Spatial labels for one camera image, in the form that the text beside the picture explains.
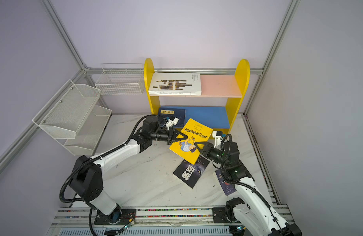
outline book title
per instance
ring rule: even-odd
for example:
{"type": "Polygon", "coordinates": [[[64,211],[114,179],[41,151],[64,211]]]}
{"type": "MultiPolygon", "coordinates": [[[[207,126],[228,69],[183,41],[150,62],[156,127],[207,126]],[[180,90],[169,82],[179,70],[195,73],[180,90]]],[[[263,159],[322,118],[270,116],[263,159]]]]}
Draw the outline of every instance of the book title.
{"type": "Polygon", "coordinates": [[[194,135],[198,135],[198,136],[200,136],[200,137],[202,137],[202,138],[204,138],[204,139],[206,139],[206,138],[207,138],[207,136],[206,136],[206,135],[204,135],[203,133],[200,133],[200,132],[197,132],[197,131],[194,131],[194,130],[190,130],[190,129],[188,129],[188,128],[185,128],[185,129],[184,129],[184,131],[189,132],[189,133],[192,133],[192,134],[194,134],[194,135]]]}
{"type": "Polygon", "coordinates": [[[190,176],[193,174],[193,172],[195,172],[196,168],[194,168],[193,166],[189,165],[185,171],[183,172],[183,174],[181,175],[182,178],[184,178],[186,181],[189,180],[190,176]]]}

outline yellow shelf side panel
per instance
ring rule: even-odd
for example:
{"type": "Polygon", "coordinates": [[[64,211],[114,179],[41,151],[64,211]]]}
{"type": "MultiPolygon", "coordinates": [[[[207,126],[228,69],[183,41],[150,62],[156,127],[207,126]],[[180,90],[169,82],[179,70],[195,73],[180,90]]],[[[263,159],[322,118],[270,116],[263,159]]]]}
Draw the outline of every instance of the yellow shelf side panel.
{"type": "Polygon", "coordinates": [[[145,77],[146,93],[147,93],[147,98],[149,99],[151,113],[157,114],[158,110],[160,108],[159,97],[158,96],[154,97],[154,96],[149,95],[150,82],[151,82],[151,78],[153,77],[153,74],[154,74],[154,64],[150,58],[146,59],[143,72],[144,72],[143,74],[145,77]]]}
{"type": "Polygon", "coordinates": [[[242,97],[229,97],[226,102],[226,112],[229,119],[230,129],[227,133],[230,133],[232,126],[234,125],[236,116],[239,112],[240,106],[242,105],[243,98],[245,97],[248,83],[250,82],[250,64],[246,59],[242,59],[235,71],[236,82],[238,83],[242,97]]]}

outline white metal rack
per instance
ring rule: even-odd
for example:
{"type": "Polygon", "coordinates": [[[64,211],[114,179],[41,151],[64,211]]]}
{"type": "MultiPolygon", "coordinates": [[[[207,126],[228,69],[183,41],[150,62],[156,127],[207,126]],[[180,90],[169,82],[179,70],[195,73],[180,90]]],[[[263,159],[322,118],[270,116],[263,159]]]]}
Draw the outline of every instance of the white metal rack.
{"type": "Polygon", "coordinates": [[[100,97],[97,88],[69,80],[60,91],[65,92],[49,104],[53,97],[33,118],[33,123],[71,154],[93,155],[112,110],[96,106],[100,97]]]}
{"type": "Polygon", "coordinates": [[[102,106],[94,106],[75,139],[67,139],[63,146],[73,154],[92,155],[108,123],[111,112],[112,110],[102,106]]]}
{"type": "Polygon", "coordinates": [[[96,82],[102,95],[142,94],[145,88],[143,64],[101,64],[103,73],[96,82]]]}

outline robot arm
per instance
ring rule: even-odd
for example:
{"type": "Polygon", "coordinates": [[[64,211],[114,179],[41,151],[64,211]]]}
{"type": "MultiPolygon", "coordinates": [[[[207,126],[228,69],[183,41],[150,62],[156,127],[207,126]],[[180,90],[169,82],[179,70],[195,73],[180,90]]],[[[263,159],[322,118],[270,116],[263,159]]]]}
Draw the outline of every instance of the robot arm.
{"type": "MultiPolygon", "coordinates": [[[[104,191],[103,175],[123,160],[146,150],[151,146],[153,140],[166,141],[170,145],[188,138],[187,135],[171,126],[160,129],[158,117],[146,117],[143,126],[131,135],[126,143],[101,155],[93,156],[91,159],[86,156],[79,157],[70,181],[65,183],[69,184],[87,205],[102,213],[110,224],[116,224],[120,219],[121,208],[104,191]]],[[[219,131],[214,135],[215,139],[221,141],[221,144],[217,142],[215,145],[209,142],[195,142],[195,144],[200,155],[221,165],[224,180],[234,184],[241,195],[240,198],[226,202],[225,211],[228,220],[240,221],[254,236],[302,235],[295,224],[289,225],[260,194],[253,177],[239,160],[238,146],[232,142],[231,135],[219,138],[222,136],[222,132],[219,131]],[[230,141],[225,142],[227,137],[230,137],[230,141]],[[204,144],[204,146],[200,149],[197,144],[204,144]]],[[[62,189],[60,199],[65,202],[62,189]]]]}

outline yellow bookshelf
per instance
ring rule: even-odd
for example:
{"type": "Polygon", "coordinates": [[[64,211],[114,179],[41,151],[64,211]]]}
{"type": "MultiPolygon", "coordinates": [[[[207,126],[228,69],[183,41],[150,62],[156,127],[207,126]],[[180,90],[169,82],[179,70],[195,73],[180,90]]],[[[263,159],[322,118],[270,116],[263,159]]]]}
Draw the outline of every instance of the yellow bookshelf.
{"type": "MultiPolygon", "coordinates": [[[[147,98],[149,99],[152,114],[157,114],[160,108],[159,96],[150,95],[149,88],[154,65],[147,58],[144,66],[144,78],[147,98]]],[[[226,106],[177,106],[186,110],[186,122],[189,118],[206,125],[213,130],[221,130],[224,134],[230,133],[236,115],[242,105],[250,79],[250,64],[242,59],[236,67],[235,75],[201,75],[201,96],[193,97],[227,97],[226,106]]]]}

